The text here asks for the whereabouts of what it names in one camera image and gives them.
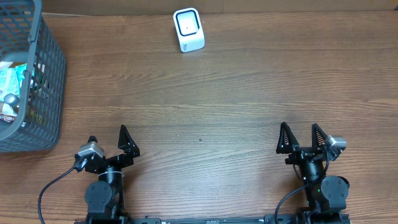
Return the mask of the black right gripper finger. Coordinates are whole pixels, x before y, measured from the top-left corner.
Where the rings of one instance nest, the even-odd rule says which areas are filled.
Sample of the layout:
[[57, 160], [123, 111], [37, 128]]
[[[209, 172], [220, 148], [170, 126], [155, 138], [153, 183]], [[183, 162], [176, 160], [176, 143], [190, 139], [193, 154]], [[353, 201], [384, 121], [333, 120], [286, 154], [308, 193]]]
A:
[[290, 154], [296, 151], [300, 146], [299, 142], [293, 135], [289, 125], [286, 122], [280, 124], [280, 134], [277, 143], [277, 154]]
[[317, 152], [323, 152], [325, 150], [325, 140], [328, 136], [319, 127], [317, 123], [312, 124], [312, 148], [316, 149]]

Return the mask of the yellow drink bottle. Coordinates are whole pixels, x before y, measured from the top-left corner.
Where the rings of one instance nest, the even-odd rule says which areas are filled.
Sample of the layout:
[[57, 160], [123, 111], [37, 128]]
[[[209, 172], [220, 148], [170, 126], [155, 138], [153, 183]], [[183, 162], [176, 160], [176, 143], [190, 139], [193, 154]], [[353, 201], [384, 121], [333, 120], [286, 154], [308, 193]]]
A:
[[19, 112], [20, 98], [17, 95], [12, 93], [7, 94], [4, 97], [4, 102], [12, 108], [13, 112], [15, 113]]

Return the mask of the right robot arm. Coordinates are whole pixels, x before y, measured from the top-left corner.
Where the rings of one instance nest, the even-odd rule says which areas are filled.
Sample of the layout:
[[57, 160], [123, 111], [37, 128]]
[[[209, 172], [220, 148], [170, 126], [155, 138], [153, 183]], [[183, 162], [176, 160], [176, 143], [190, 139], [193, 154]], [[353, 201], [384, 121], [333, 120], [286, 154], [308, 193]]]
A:
[[276, 153], [286, 154], [302, 186], [284, 196], [277, 204], [274, 222], [280, 223], [279, 210], [291, 196], [305, 192], [307, 206], [296, 209], [287, 223], [350, 223], [346, 208], [349, 181], [337, 175], [328, 175], [330, 162], [335, 161], [346, 149], [346, 140], [341, 136], [327, 135], [317, 123], [312, 124], [312, 145], [300, 146], [286, 122], [280, 124]]

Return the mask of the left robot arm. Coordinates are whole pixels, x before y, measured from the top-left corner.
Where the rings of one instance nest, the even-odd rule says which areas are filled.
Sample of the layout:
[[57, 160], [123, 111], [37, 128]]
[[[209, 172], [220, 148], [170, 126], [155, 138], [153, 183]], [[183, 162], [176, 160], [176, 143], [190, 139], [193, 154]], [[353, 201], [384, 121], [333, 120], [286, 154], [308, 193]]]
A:
[[85, 223], [131, 223], [131, 217], [124, 211], [124, 174], [123, 169], [134, 164], [134, 158], [140, 156], [137, 144], [130, 136], [127, 127], [121, 125], [118, 148], [123, 152], [106, 157], [104, 149], [95, 136], [90, 136], [86, 144], [80, 146], [74, 155], [73, 168], [98, 176], [85, 191], [88, 206]]

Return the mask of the white barcode scanner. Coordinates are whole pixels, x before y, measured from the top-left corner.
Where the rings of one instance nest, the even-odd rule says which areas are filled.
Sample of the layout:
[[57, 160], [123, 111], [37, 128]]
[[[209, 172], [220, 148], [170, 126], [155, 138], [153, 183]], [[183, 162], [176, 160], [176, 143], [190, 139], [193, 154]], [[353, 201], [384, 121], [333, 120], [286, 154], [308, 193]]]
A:
[[204, 48], [205, 35], [198, 11], [189, 7], [174, 12], [173, 20], [182, 53]]

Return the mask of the teal snack packet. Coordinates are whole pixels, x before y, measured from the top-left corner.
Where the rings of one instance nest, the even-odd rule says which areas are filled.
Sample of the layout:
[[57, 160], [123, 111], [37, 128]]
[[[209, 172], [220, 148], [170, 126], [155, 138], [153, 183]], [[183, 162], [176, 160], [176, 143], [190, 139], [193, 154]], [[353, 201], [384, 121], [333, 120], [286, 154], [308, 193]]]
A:
[[21, 97], [22, 81], [25, 79], [24, 70], [27, 64], [1, 69], [1, 101], [7, 94]]

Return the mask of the grey plastic mesh basket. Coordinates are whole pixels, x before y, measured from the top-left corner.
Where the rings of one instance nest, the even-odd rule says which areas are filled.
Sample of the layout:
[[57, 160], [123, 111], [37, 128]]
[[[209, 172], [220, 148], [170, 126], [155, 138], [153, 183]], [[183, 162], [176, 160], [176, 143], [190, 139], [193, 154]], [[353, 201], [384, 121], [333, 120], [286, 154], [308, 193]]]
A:
[[16, 80], [17, 115], [1, 121], [1, 152], [54, 148], [67, 61], [42, 17], [42, 1], [1, 1], [1, 61], [25, 67]]

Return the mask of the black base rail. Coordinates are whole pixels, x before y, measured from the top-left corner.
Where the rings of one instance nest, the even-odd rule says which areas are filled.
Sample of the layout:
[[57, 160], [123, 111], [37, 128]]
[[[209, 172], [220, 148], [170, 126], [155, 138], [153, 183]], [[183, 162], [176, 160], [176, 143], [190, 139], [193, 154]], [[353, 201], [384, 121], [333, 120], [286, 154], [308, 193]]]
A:
[[[315, 223], [342, 223], [350, 224], [351, 220], [348, 215], [342, 216], [342, 221], [338, 222], [337, 218], [332, 218], [330, 221], [322, 221]], [[278, 223], [300, 223], [296, 221], [294, 215], [278, 215]], [[86, 224], [91, 223], [85, 220], [75, 220], [75, 224]], [[127, 221], [122, 220], [110, 220], [110, 221], [94, 221], [92, 223], [131, 223], [131, 224], [275, 224], [274, 215], [265, 215], [264, 217], [239, 217], [239, 218], [202, 218], [202, 219], [169, 219], [161, 220], [159, 218], [130, 218]]]

